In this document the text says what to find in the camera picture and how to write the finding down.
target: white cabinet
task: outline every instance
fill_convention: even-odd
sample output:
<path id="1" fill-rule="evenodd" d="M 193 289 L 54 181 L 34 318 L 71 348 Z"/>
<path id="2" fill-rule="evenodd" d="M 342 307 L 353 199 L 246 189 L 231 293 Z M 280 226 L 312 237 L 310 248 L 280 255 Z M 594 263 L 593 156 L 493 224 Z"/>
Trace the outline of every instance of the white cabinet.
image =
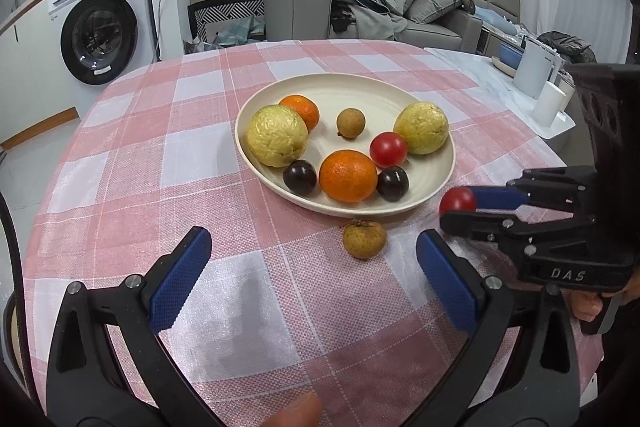
<path id="1" fill-rule="evenodd" d="M 74 107 L 47 0 L 0 34 L 0 142 Z"/>
<path id="2" fill-rule="evenodd" d="M 74 107 L 70 88 L 76 80 L 62 59 L 60 33 L 56 35 L 54 31 L 47 0 L 40 1 L 20 17 L 17 29 L 20 46 L 28 56 L 33 81 L 42 100 L 41 120 Z"/>
<path id="3" fill-rule="evenodd" d="M 0 142 L 44 119 L 28 54 L 19 39 L 14 26 L 0 35 Z"/>

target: orange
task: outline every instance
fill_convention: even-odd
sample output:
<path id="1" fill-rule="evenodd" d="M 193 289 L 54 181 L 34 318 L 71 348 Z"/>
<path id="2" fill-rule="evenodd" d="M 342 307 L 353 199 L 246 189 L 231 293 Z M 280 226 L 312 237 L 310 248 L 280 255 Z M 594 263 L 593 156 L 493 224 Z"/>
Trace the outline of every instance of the orange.
<path id="1" fill-rule="evenodd" d="M 324 159 L 318 182 L 330 198 L 343 203 L 358 203 L 376 190 L 378 171 L 367 155 L 345 149 Z"/>
<path id="2" fill-rule="evenodd" d="M 318 122 L 320 121 L 320 111 L 318 111 L 318 106 L 301 94 L 290 94 L 289 96 L 285 96 L 280 100 L 279 105 L 286 105 L 298 113 L 300 117 L 302 117 L 302 120 L 305 121 L 306 130 L 309 132 L 311 132 L 311 130 L 318 125 Z"/>

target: table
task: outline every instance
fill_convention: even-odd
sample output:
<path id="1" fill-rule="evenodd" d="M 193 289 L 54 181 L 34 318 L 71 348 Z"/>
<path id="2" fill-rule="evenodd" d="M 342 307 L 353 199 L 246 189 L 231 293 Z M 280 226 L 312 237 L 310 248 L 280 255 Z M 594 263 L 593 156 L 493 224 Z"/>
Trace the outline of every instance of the table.
<path id="1" fill-rule="evenodd" d="M 463 73 L 478 86 L 484 87 L 494 103 L 508 108 L 542 139 L 551 140 L 575 127 L 574 120 L 565 112 L 558 112 L 551 126 L 541 126 L 531 117 L 536 100 L 514 87 L 513 79 L 492 65 L 491 57 L 435 48 L 426 50 L 444 60 L 451 68 Z"/>
<path id="2" fill-rule="evenodd" d="M 343 220 L 279 198 L 235 149 L 234 119 L 253 93 L 322 71 L 378 78 L 443 108 L 457 148 L 449 186 L 503 184 L 525 167 L 562 165 L 482 87 L 400 42 L 262 42 L 136 70 L 114 81 L 78 127 L 34 222 L 25 284 L 41 396 L 66 286 L 145 273 L 200 225 L 212 234 L 211 260 L 161 339 L 228 425 L 259 425 L 309 390 L 325 405 L 322 425 L 399 425 L 421 402 L 466 338 L 415 260 L 418 233 L 437 227 L 438 198 L 387 219 L 387 247 L 363 263 L 342 250 Z M 522 211 L 533 220 L 553 215 Z M 483 276 L 513 280 L 491 245 L 451 246 Z M 150 399 L 116 333 L 132 388 Z M 602 346 L 577 325 L 575 334 L 584 388 Z M 478 399 L 495 388 L 514 339 L 511 331 Z"/>

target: red cherry tomato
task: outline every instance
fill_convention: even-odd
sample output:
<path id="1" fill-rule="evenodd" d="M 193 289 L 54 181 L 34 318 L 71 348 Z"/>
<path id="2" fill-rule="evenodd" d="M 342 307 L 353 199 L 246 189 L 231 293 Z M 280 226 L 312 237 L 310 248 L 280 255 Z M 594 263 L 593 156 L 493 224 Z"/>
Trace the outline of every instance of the red cherry tomato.
<path id="1" fill-rule="evenodd" d="M 470 188 L 453 187 L 445 192 L 440 200 L 440 215 L 448 210 L 476 211 L 478 202 Z"/>
<path id="2" fill-rule="evenodd" d="M 404 138 L 394 132 L 384 132 L 376 136 L 369 146 L 369 156 L 378 167 L 386 169 L 398 167 L 406 160 L 408 149 Z"/>

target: blue gripper pad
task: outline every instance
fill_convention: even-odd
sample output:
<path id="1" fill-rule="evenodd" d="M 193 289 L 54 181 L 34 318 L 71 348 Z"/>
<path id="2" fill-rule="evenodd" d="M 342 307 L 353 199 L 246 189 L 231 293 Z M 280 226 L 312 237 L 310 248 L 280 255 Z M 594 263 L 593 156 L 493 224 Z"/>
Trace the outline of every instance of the blue gripper pad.
<path id="1" fill-rule="evenodd" d="M 456 329 L 472 335 L 484 309 L 482 278 L 469 261 L 454 254 L 435 230 L 420 233 L 415 244 L 420 268 Z"/>
<path id="2" fill-rule="evenodd" d="M 467 187 L 476 197 L 478 208 L 517 210 L 521 204 L 529 203 L 524 192 L 511 187 Z"/>
<path id="3" fill-rule="evenodd" d="M 193 227 L 173 253 L 163 256 L 169 258 L 169 262 L 174 262 L 148 302 L 149 327 L 156 335 L 174 325 L 189 293 L 209 262 L 211 247 L 209 231 Z"/>

